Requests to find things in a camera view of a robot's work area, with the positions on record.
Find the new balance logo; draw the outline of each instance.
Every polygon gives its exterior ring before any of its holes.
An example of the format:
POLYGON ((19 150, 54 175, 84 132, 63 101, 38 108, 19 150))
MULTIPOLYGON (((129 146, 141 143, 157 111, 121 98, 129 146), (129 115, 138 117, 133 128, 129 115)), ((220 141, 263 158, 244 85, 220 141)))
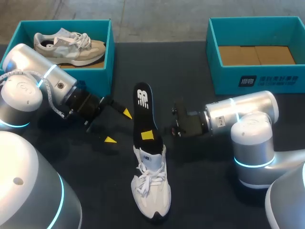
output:
POLYGON ((138 104, 148 109, 148 98, 146 91, 138 90, 138 104))

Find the beige sneaker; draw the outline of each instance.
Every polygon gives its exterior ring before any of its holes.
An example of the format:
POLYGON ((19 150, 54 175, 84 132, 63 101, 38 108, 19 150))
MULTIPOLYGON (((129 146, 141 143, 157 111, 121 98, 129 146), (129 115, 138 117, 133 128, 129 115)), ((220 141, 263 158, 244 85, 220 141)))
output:
POLYGON ((35 34, 34 49, 54 64, 84 66, 104 56, 106 44, 91 40, 86 33, 69 32, 61 28, 53 35, 35 34))

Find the black tabletop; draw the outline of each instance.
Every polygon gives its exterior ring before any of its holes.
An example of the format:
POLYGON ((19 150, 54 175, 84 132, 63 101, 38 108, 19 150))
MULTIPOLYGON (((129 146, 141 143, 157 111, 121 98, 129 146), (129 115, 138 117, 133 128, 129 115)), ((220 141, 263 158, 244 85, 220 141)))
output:
MULTIPOLYGON (((114 99, 132 113, 134 85, 149 83, 155 120, 162 130, 173 121, 171 108, 177 98, 184 98, 189 110, 227 98, 214 95, 204 49, 205 42, 117 44, 114 99)), ((305 148, 305 94, 275 97, 280 110, 273 127, 275 149, 305 148)), ((76 192, 83 210, 82 228, 270 228, 264 209, 266 190, 250 190, 238 182, 229 135, 164 136, 172 205, 168 219, 156 226, 141 215, 132 197, 132 121, 109 108, 95 124, 118 144, 105 144, 98 134, 86 134, 78 121, 61 120, 48 104, 42 105, 23 134, 76 192)))

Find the yellow label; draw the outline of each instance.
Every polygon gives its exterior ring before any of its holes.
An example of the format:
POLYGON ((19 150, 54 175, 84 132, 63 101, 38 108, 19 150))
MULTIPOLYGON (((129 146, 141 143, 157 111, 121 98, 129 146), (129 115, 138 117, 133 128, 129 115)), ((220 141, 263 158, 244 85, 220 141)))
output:
POLYGON ((150 131, 146 131, 146 132, 142 132, 141 133, 141 136, 142 136, 142 140, 154 140, 153 138, 153 131, 150 130, 150 131))
POLYGON ((111 137, 106 137, 105 142, 116 143, 111 137))
POLYGON ((126 115, 127 117, 129 117, 130 119, 132 119, 132 116, 130 115, 127 108, 124 110, 123 114, 126 115))

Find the teal box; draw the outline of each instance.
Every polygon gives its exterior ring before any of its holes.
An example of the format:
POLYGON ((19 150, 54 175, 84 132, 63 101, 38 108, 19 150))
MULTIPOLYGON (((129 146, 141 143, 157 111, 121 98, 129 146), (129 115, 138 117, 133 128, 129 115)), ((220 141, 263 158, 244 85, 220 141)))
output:
POLYGON ((210 18, 206 55, 216 94, 305 92, 305 27, 299 17, 210 18), (218 46, 288 46, 296 65, 223 66, 218 46))
POLYGON ((106 43, 106 53, 103 68, 73 68, 63 69, 77 79, 80 85, 97 96, 110 94, 114 61, 114 41, 110 20, 72 20, 72 21, 21 21, 8 45, 0 63, 0 74, 3 74, 3 61, 8 52, 19 43, 34 47, 34 34, 55 34, 60 28, 70 32, 86 33, 92 40, 106 43))

